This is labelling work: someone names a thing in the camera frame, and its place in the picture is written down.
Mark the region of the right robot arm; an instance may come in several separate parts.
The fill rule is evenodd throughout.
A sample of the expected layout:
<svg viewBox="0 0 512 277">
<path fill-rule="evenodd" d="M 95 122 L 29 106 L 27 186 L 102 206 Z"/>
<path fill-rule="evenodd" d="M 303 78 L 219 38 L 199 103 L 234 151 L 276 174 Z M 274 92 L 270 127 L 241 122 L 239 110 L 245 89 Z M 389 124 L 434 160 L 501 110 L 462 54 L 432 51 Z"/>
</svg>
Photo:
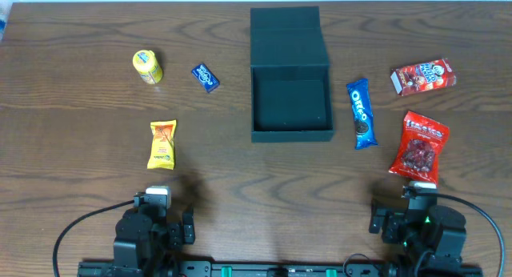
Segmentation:
<svg viewBox="0 0 512 277">
<path fill-rule="evenodd" d="M 466 219 L 458 211 L 435 201 L 411 200 L 409 207 L 371 203 L 369 232 L 382 241 L 400 245 L 403 254 L 386 263 L 382 276 L 448 276 L 471 274 L 462 265 Z"/>
</svg>

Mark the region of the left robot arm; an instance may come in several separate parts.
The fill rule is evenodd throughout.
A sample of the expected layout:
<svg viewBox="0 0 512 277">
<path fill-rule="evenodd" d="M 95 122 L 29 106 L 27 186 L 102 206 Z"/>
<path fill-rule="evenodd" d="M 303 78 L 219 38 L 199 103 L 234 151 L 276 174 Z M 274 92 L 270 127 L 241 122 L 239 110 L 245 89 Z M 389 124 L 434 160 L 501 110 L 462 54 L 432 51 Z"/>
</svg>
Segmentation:
<svg viewBox="0 0 512 277">
<path fill-rule="evenodd" d="M 195 241 L 194 208 L 188 207 L 177 222 L 167 220 L 167 209 L 141 205 L 129 209 L 116 224 L 114 277 L 179 277 L 177 255 Z"/>
</svg>

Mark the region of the blue oreo cookie pack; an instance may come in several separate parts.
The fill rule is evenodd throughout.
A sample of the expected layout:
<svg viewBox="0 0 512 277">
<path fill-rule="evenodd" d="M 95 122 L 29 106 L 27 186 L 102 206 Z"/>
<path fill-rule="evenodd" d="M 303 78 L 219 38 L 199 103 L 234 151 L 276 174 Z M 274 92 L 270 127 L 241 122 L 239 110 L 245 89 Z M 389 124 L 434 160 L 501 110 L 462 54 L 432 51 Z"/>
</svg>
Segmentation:
<svg viewBox="0 0 512 277">
<path fill-rule="evenodd" d="M 377 146 L 374 133 L 374 114 L 369 95 L 367 78 L 359 79 L 346 85 L 354 116 L 354 131 L 356 135 L 356 150 Z"/>
</svg>

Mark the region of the blue eclipse mint box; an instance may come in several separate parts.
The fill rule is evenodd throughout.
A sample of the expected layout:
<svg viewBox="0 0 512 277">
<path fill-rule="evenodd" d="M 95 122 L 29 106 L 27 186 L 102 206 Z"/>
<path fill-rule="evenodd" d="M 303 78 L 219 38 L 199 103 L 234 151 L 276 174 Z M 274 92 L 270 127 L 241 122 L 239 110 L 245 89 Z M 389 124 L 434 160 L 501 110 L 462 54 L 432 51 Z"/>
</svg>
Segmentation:
<svg viewBox="0 0 512 277">
<path fill-rule="evenodd" d="M 207 93 L 215 90 L 220 85 L 220 81 L 204 63 L 198 64 L 191 71 L 191 74 L 197 79 L 199 84 Z"/>
</svg>

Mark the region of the red hello panda box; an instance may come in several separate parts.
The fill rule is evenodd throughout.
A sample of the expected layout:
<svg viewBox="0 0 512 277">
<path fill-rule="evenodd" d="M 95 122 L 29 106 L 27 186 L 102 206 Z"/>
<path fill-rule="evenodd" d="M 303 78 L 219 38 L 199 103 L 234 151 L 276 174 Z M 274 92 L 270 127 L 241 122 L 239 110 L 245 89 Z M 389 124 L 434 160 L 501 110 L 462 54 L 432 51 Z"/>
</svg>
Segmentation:
<svg viewBox="0 0 512 277">
<path fill-rule="evenodd" d="M 457 83 L 457 76 L 447 58 L 394 69 L 390 79 L 400 96 L 443 89 Z"/>
</svg>

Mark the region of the red hacks sweets bag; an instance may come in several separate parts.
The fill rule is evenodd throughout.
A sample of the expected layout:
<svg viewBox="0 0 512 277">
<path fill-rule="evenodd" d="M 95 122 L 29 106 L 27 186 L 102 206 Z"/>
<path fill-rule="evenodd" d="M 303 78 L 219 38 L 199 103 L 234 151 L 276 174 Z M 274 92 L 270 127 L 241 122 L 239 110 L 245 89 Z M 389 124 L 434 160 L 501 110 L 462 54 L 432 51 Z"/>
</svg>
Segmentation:
<svg viewBox="0 0 512 277">
<path fill-rule="evenodd" d="M 413 111 L 406 113 L 402 125 L 400 146 L 389 172 L 437 186 L 438 158 L 450 128 Z"/>
</svg>

